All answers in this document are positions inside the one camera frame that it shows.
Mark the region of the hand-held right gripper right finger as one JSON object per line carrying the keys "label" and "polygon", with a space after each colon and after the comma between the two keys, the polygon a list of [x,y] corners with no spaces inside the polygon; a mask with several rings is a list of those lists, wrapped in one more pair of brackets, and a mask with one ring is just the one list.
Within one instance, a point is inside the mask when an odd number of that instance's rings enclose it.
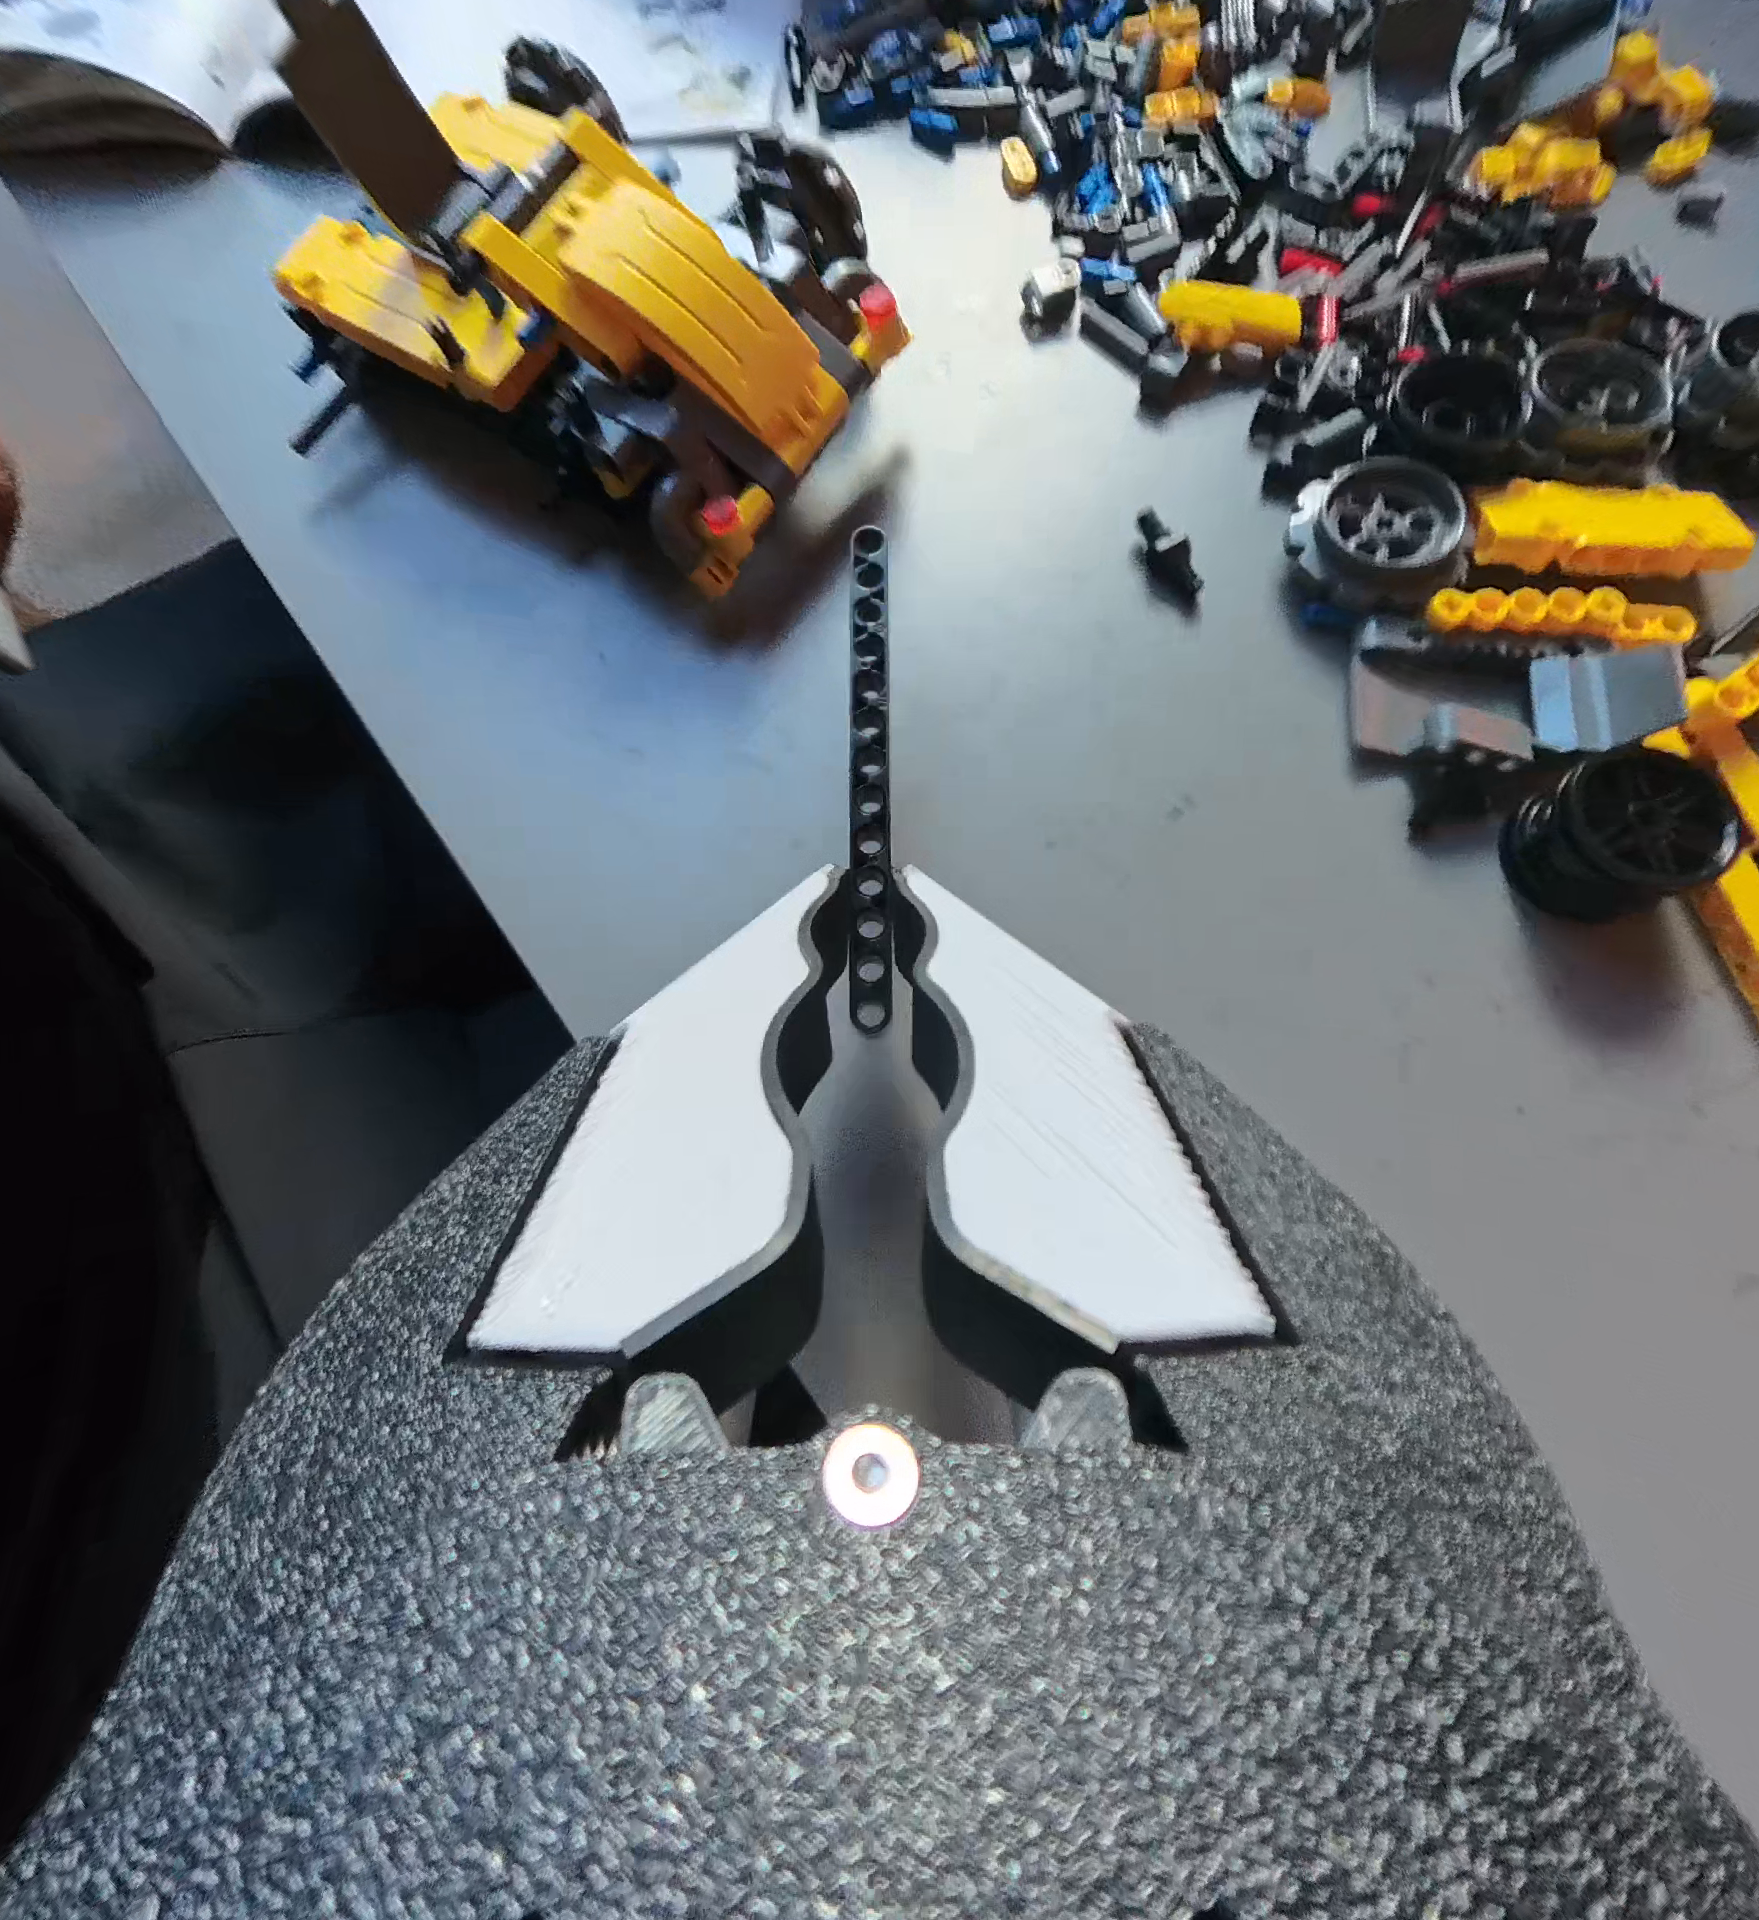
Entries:
{"label": "hand-held right gripper right finger", "polygon": [[1103,1354],[1273,1340],[1275,1304],[1101,993],[918,866],[914,1069],[941,1104],[935,1241]]}

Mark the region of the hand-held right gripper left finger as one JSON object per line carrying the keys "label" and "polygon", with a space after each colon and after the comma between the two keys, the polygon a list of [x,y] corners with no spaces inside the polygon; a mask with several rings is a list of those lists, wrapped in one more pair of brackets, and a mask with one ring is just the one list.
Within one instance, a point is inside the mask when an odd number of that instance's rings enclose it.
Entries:
{"label": "hand-held right gripper left finger", "polygon": [[767,1280],[816,1317],[803,1106],[829,1063],[843,867],[819,866],[608,1040],[578,1116],[508,1231],[467,1351],[633,1364]]}

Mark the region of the black long holed beam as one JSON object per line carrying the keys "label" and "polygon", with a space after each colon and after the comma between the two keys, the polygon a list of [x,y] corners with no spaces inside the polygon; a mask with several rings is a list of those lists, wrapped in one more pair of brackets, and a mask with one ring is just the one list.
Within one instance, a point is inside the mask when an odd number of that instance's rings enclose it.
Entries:
{"label": "black long holed beam", "polygon": [[848,699],[848,1013],[873,1036],[891,1022],[891,681],[889,536],[851,536]]}

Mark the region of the yellow toy vehicle model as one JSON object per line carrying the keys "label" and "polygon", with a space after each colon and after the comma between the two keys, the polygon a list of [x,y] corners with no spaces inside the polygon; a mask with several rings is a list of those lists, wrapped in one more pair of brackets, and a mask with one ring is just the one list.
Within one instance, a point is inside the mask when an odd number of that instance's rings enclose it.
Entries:
{"label": "yellow toy vehicle model", "polygon": [[366,204],[318,217],[272,272],[306,338],[298,378],[335,378],[290,447],[310,456],[371,390],[429,390],[565,487],[641,505],[687,585],[732,592],[911,344],[843,168],[747,132],[709,221],[571,49],[520,36],[502,102],[424,102],[359,3],[279,13],[275,72]]}

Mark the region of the grey desk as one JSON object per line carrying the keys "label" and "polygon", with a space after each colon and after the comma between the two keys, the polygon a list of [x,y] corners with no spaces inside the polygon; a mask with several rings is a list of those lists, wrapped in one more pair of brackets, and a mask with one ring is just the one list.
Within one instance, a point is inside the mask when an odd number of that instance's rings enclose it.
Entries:
{"label": "grey desk", "polygon": [[[7,186],[575,1035],[845,850],[845,538],[891,533],[893,847],[1286,1132],[1464,1321],[1657,1688],[1759,1834],[1759,1036],[1691,914],[1524,916],[1356,778],[1280,606],[1253,393],[1138,414],[1032,344],[998,156],[851,136],[914,331],[723,602],[392,404],[313,457],[270,291],[333,179],[166,156]],[[1136,512],[1186,533],[1186,612]]]}

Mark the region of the person's dark jeans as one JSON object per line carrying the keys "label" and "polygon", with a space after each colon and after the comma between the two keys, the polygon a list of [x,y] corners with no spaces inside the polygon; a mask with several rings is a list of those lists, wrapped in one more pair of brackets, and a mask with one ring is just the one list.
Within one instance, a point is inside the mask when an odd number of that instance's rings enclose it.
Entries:
{"label": "person's dark jeans", "polygon": [[275,1347],[571,1049],[237,542],[47,624],[0,750],[152,966],[176,1088]]}

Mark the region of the instruction booklet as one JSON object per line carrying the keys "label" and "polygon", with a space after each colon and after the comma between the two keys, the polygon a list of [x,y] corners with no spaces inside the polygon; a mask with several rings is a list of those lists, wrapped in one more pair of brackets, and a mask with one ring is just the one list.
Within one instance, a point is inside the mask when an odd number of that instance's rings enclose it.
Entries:
{"label": "instruction booklet", "polygon": [[[544,39],[606,86],[641,145],[757,132],[787,83],[800,3],[363,3],[422,102],[508,95]],[[0,3],[0,155],[152,142],[236,152],[290,98],[279,3]]]}

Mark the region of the dark grey toothed panel piece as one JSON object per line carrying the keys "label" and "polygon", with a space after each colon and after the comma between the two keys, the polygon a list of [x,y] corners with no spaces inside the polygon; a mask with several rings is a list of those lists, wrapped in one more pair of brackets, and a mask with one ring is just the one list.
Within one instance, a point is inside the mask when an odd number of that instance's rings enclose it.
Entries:
{"label": "dark grey toothed panel piece", "polygon": [[1676,727],[1686,648],[1446,636],[1369,616],[1348,656],[1348,738],[1406,791],[1406,840],[1487,828],[1577,762]]}

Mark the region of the black rubber tyre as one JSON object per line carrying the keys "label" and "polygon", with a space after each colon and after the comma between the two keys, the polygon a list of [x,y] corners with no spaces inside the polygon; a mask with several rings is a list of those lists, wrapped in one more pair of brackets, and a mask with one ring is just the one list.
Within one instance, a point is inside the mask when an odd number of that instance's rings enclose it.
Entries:
{"label": "black rubber tyre", "polygon": [[1644,745],[1571,764],[1499,828],[1499,866],[1515,899],[1582,924],[1707,887],[1741,850],[1741,817],[1720,778]]}

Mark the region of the grey spoked wheel hub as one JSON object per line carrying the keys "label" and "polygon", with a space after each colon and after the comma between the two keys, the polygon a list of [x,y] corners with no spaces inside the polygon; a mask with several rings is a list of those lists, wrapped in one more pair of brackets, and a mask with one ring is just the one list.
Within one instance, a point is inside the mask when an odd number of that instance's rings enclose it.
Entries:
{"label": "grey spoked wheel hub", "polygon": [[1406,456],[1373,456],[1307,483],[1280,548],[1312,599],[1366,616],[1422,611],[1461,588],[1474,542],[1459,482]]}

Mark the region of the yellow thin holed beam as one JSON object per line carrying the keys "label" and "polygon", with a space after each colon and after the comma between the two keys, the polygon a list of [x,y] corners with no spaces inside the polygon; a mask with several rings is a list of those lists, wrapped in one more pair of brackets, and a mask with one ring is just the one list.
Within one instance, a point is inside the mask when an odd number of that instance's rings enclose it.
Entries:
{"label": "yellow thin holed beam", "polygon": [[1633,602],[1621,588],[1445,588],[1426,599],[1426,626],[1442,636],[1580,638],[1607,648],[1686,648],[1699,634],[1693,611]]}

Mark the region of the yellow flat holed panel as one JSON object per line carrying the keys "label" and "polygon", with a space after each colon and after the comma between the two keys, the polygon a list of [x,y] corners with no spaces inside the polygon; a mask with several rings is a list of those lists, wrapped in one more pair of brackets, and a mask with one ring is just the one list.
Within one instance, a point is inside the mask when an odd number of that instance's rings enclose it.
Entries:
{"label": "yellow flat holed panel", "polygon": [[1514,479],[1476,493],[1476,568],[1693,579],[1740,570],[1754,552],[1754,526],[1716,493],[1561,479]]}

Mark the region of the yellow rounded bullet piece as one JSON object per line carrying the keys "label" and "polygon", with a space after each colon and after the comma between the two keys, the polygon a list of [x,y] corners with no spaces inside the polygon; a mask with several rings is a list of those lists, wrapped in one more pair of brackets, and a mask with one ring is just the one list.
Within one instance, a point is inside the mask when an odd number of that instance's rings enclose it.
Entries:
{"label": "yellow rounded bullet piece", "polygon": [[1229,350],[1295,350],[1307,330],[1297,298],[1234,281],[1170,281],[1158,291],[1158,313],[1186,353],[1213,357]]}

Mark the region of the pile of small building pieces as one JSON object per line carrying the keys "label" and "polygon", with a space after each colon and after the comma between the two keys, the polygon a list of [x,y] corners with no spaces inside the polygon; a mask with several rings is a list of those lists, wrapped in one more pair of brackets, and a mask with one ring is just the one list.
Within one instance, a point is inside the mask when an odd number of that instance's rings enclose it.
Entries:
{"label": "pile of small building pieces", "polygon": [[[1625,340],[1668,360],[1726,318],[1595,252],[1618,179],[1710,229],[1707,161],[1759,145],[1759,98],[1671,63],[1647,3],[803,3],[787,90],[826,132],[899,122],[1001,152],[1058,262],[1025,330],[1077,320],[1166,411],[1206,367],[1263,364],[1269,489],[1382,443],[1395,374],[1489,350]],[[1191,354],[1170,281],[1300,301],[1303,338]]]}

